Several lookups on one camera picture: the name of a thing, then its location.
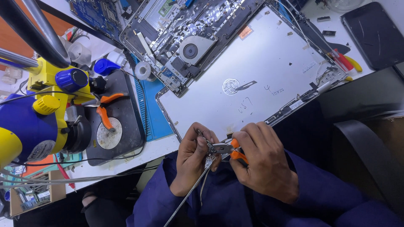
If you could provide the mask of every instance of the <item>hand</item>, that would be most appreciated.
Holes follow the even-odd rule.
[[[188,129],[178,149],[177,176],[170,185],[170,190],[175,196],[186,196],[205,170],[206,154],[208,153],[207,141],[198,134],[198,130],[212,144],[219,140],[213,131],[195,122]],[[215,154],[210,169],[216,171],[222,156]]]
[[[292,204],[299,196],[297,174],[290,170],[283,145],[271,126],[264,122],[249,123],[233,133],[243,148],[249,165],[237,160],[230,164],[243,185],[263,195]]]

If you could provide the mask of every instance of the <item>blue sleeve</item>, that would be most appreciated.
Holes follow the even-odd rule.
[[[154,227],[166,224],[183,200],[183,197],[173,195],[169,188],[177,174],[175,162],[171,158],[162,161],[136,201],[133,214],[126,219],[127,226]]]
[[[286,152],[299,179],[299,197],[293,207],[309,210],[337,227],[404,226],[383,203],[370,200],[333,174]]]

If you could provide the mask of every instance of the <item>microscope focus knob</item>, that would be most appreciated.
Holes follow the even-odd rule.
[[[60,101],[52,95],[40,97],[32,104],[32,109],[41,115],[49,115],[60,107]]]
[[[68,69],[55,75],[56,84],[68,92],[76,92],[87,86],[88,76],[80,69]]]

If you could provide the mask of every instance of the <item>solder wire spool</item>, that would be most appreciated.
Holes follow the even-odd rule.
[[[156,80],[156,77],[152,74],[152,68],[150,67],[150,64],[145,61],[141,61],[136,65],[135,76],[139,80],[147,80],[150,82]]]
[[[223,92],[226,95],[234,95],[238,92],[236,90],[238,87],[240,87],[240,83],[236,79],[229,78],[223,82]]]

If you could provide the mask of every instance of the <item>person's left hand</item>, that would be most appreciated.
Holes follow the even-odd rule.
[[[208,145],[206,140],[199,135],[198,130],[212,144],[219,140],[213,131],[200,123],[193,123],[182,139],[177,156],[177,176],[170,185],[170,190],[175,196],[186,196],[205,170],[206,154]],[[215,154],[210,169],[216,171],[222,157]]]

